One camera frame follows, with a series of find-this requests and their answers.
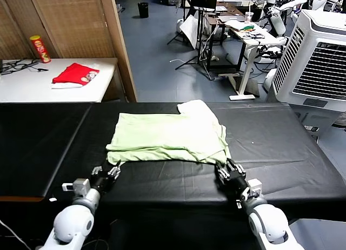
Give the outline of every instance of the air cooler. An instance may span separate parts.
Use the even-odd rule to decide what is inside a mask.
[[[316,136],[346,111],[345,24],[341,13],[302,10],[268,93]]]

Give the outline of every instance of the black table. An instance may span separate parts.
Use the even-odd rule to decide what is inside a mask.
[[[340,219],[346,186],[338,171],[283,104],[208,103],[227,127],[232,158],[258,178],[271,204],[290,218]],[[178,113],[176,103],[93,104],[66,154],[53,185],[88,177],[105,159],[118,115]],[[182,161],[133,162],[122,173],[101,207],[115,214],[154,210],[236,212],[218,190],[214,167]]]
[[[40,201],[91,104],[0,104],[0,201]]]

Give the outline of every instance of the black trash bin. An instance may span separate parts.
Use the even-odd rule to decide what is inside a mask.
[[[148,18],[149,17],[149,5],[148,3],[139,3],[139,16],[140,18]]]

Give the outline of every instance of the wooden wall panel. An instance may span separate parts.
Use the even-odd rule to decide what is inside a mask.
[[[114,57],[100,0],[32,0],[64,58]]]
[[[41,19],[35,9],[31,0],[5,0],[9,6],[11,13],[17,22],[24,38],[29,42],[29,38],[33,35],[40,35],[43,43],[48,50],[48,54],[51,58],[57,58],[58,54],[55,51],[53,44],[42,25]],[[35,56],[38,57],[38,53],[31,46]]]
[[[130,102],[137,102],[135,83],[132,78],[132,71],[125,47],[119,15],[116,10],[115,0],[101,1],[103,4],[103,10],[107,20],[110,36],[113,42],[115,55],[118,58],[118,66],[126,96]]]
[[[0,59],[32,58],[4,0],[0,0]]]

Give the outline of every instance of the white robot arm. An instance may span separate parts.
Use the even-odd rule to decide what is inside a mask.
[[[260,20],[269,18],[269,22],[275,31],[271,31],[274,36],[281,36],[286,32],[286,27],[280,17],[281,11],[288,10],[294,6],[305,3],[307,0],[294,0],[289,3],[282,5],[281,7],[276,7],[276,0],[267,0],[267,5],[265,7],[265,16]]]
[[[94,225],[94,214],[101,194],[110,189],[120,174],[118,163],[109,171],[97,166],[89,179],[77,179],[73,184],[63,184],[64,191],[74,191],[76,198],[71,206],[62,210],[54,220],[41,250],[80,250]]]
[[[312,0],[312,10],[323,11],[327,0]]]
[[[243,167],[231,159],[225,167],[217,166],[216,171],[220,187],[235,191],[238,208],[249,216],[251,231],[262,250],[304,250],[292,234],[283,211],[263,198],[259,180],[246,181]]]

